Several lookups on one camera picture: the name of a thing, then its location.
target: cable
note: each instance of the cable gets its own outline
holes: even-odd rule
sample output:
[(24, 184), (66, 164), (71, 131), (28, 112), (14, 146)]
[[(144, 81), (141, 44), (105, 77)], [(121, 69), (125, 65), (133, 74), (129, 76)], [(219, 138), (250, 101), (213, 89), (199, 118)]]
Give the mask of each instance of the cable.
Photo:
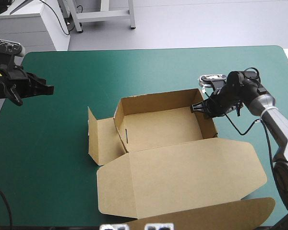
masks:
[[(247, 76), (245, 76), (245, 72), (248, 71), (249, 69), (253, 69), (253, 70), (256, 71), (256, 77), (257, 77), (256, 79), (248, 78)], [(259, 75), (259, 70), (256, 69), (256, 68), (254, 68), (254, 67), (250, 67), (250, 68), (245, 69), (245, 71), (243, 71), (243, 75), (244, 75), (244, 77), (246, 77), (247, 79), (250, 79), (250, 80), (257, 80), (257, 79), (258, 79), (258, 81), (261, 83), (261, 79), (260, 79), (260, 75)]]
[(244, 136), (245, 134), (247, 134), (247, 133), (250, 131), (250, 129), (253, 127), (253, 125), (254, 125), (257, 121), (259, 121), (259, 119), (254, 120), (254, 121), (251, 123), (250, 127), (248, 127), (248, 129), (247, 129), (244, 133), (241, 133), (240, 130), (235, 126), (235, 124), (234, 124), (234, 123), (232, 122), (232, 120), (229, 118), (229, 116), (228, 116), (227, 114), (225, 114), (225, 116), (227, 117), (227, 119), (229, 120), (229, 122), (232, 124), (232, 126), (234, 126), (234, 128), (237, 130), (237, 132), (238, 132), (241, 136)]
[(72, 29), (71, 29), (71, 30), (68, 30), (68, 32), (72, 31), (74, 28), (75, 28), (75, 25), (73, 25)]
[(213, 103), (214, 104), (217, 104), (216, 102), (215, 102), (215, 100), (213, 100), (210, 96), (209, 96), (209, 94), (207, 94), (207, 92), (205, 92), (205, 94), (206, 94), (206, 96), (211, 100), (211, 101), (213, 101)]
[(266, 127), (265, 123), (262, 120), (260, 120), (260, 122), (261, 122), (261, 124), (264, 127), (265, 137), (267, 139), (268, 149), (269, 149), (270, 167), (271, 167), (271, 171), (272, 171), (272, 175), (274, 177), (274, 180), (276, 181), (276, 176), (275, 176), (274, 167), (273, 167), (272, 149), (271, 149), (271, 143), (270, 143), (268, 130), (267, 130), (267, 127)]
[(61, 27), (63, 33), (65, 33), (66, 35), (70, 35), (70, 34), (71, 34), (70, 31), (68, 31), (68, 33), (64, 31), (63, 26), (62, 26), (62, 24), (61, 24), (61, 21), (59, 20), (58, 15), (55, 13), (55, 11), (52, 9), (52, 7), (49, 6), (47, 3), (45, 3), (43, 0), (39, 0), (39, 1), (41, 1), (42, 3), (44, 3), (46, 6), (48, 6), (48, 7), (52, 10), (52, 12), (54, 13), (54, 15), (57, 17), (57, 19), (58, 19), (58, 21), (59, 21), (59, 24), (60, 24), (60, 27)]
[(81, 7), (81, 12), (80, 12), (80, 13), (82, 13), (82, 12), (83, 12), (83, 6), (82, 6), (82, 5), (79, 5), (79, 6), (77, 6), (77, 9), (78, 9), (79, 7)]
[(10, 219), (10, 230), (13, 229), (13, 219), (12, 219), (12, 212), (11, 212), (11, 209), (10, 209), (10, 206), (9, 206), (9, 203), (7, 201), (7, 199), (5, 198), (5, 195), (4, 193), (0, 190), (0, 196), (2, 197), (3, 199), (3, 202), (8, 210), (8, 213), (9, 213), (9, 219)]

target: white floor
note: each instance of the white floor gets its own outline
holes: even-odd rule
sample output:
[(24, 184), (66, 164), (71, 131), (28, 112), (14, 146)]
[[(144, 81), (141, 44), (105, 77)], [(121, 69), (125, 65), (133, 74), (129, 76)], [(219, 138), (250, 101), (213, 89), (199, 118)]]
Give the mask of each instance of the white floor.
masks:
[[(100, 0), (76, 0), (84, 12)], [(110, 0), (110, 9), (127, 7)], [(288, 0), (134, 0), (129, 20), (84, 23), (71, 33), (69, 50), (154, 49), (277, 45), (288, 56)]]

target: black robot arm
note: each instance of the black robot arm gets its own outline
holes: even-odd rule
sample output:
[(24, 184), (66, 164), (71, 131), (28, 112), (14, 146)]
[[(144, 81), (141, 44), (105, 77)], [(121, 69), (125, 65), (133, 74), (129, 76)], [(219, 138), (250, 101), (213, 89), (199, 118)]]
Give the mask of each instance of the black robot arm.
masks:
[[(288, 210), (288, 120), (275, 107), (275, 99), (261, 84), (259, 71), (233, 71), (229, 75), (203, 75), (200, 85), (213, 88), (214, 92), (208, 99), (191, 106), (192, 112), (202, 112), (208, 117), (224, 116), (240, 108), (244, 104), (249, 111), (259, 116), (268, 128), (279, 148), (272, 163), (274, 180)], [(288, 230), (288, 214), (281, 219), (274, 230)]]
[(14, 63), (15, 56), (23, 57), (24, 47), (15, 42), (0, 40), (0, 98), (8, 98), (16, 105), (22, 98), (37, 95), (52, 95), (54, 87), (33, 73), (27, 73)]

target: green table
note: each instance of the green table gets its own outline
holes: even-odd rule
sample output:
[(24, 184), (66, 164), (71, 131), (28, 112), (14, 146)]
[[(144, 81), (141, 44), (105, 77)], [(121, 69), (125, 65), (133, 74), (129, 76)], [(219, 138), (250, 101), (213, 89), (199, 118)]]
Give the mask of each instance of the green table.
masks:
[[(87, 106), (97, 118), (107, 118), (121, 97), (195, 88), (202, 74), (257, 67), (288, 118), (288, 60), (277, 46), (30, 53), (23, 64), (55, 85), (55, 93), (24, 99), (22, 107), (6, 100), (0, 112), (0, 188), (15, 225), (96, 226), (129, 220), (98, 211), (98, 166), (88, 155)], [(255, 119), (246, 108), (241, 117), (231, 117), (241, 130)], [(276, 200), (265, 223), (273, 225), (287, 212), (272, 179), (262, 126), (241, 137), (227, 119), (215, 123), (219, 137), (254, 145), (268, 183), (247, 198)], [(0, 224), (8, 225), (1, 198)]]

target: cardboard box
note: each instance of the cardboard box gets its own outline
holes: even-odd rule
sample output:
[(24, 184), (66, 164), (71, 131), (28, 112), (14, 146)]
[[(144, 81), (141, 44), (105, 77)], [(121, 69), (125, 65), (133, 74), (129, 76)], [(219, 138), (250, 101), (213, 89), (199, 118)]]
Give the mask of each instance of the cardboard box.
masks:
[(209, 138), (129, 152), (102, 166), (98, 206), (141, 219), (237, 201), (266, 181), (250, 143)]
[(128, 222), (130, 230), (143, 230), (147, 223), (174, 223), (176, 230), (253, 230), (270, 216), (272, 198), (242, 200)]
[(126, 152), (216, 137), (212, 119), (191, 113), (202, 100), (198, 89), (122, 98), (114, 124)]
[(129, 151), (216, 137), (213, 120), (190, 111), (202, 100), (198, 89), (122, 98), (114, 122), (97, 120), (88, 108), (89, 154), (104, 165)]

